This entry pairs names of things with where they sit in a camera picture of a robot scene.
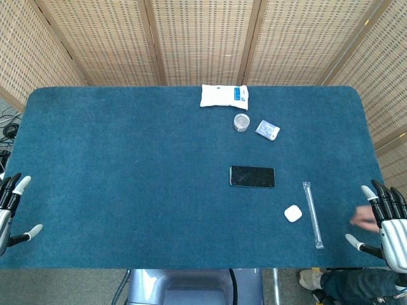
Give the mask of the person's bare hand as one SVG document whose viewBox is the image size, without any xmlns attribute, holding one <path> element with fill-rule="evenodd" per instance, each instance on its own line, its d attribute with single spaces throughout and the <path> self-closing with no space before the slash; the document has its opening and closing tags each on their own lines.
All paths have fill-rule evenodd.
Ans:
<svg viewBox="0 0 407 305">
<path fill-rule="evenodd" d="M 357 226 L 367 231 L 374 233 L 380 232 L 373 211 L 369 205 L 356 207 L 350 223 L 353 226 Z"/>
</svg>

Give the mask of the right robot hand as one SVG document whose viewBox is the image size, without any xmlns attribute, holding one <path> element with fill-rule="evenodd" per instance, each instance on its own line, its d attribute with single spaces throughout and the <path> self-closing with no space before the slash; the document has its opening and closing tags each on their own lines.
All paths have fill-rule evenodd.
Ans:
<svg viewBox="0 0 407 305">
<path fill-rule="evenodd" d="M 365 252 L 386 261 L 391 270 L 406 273 L 406 199 L 396 188 L 388 188 L 377 180 L 371 181 L 361 189 L 371 205 L 379 233 L 381 247 L 377 248 L 358 241 L 353 235 L 346 234 L 347 241 L 358 251 Z"/>
</svg>

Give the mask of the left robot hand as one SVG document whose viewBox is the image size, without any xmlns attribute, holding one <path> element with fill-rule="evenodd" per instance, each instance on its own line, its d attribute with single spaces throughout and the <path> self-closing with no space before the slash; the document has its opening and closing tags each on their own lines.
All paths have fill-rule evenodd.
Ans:
<svg viewBox="0 0 407 305">
<path fill-rule="evenodd" d="M 31 182 L 31 176 L 17 173 L 12 177 L 6 177 L 1 181 L 1 255 L 7 248 L 26 241 L 31 241 L 43 229 L 42 224 L 35 225 L 30 231 L 11 236 L 11 225 L 15 217 L 20 199 L 25 188 Z"/>
</svg>

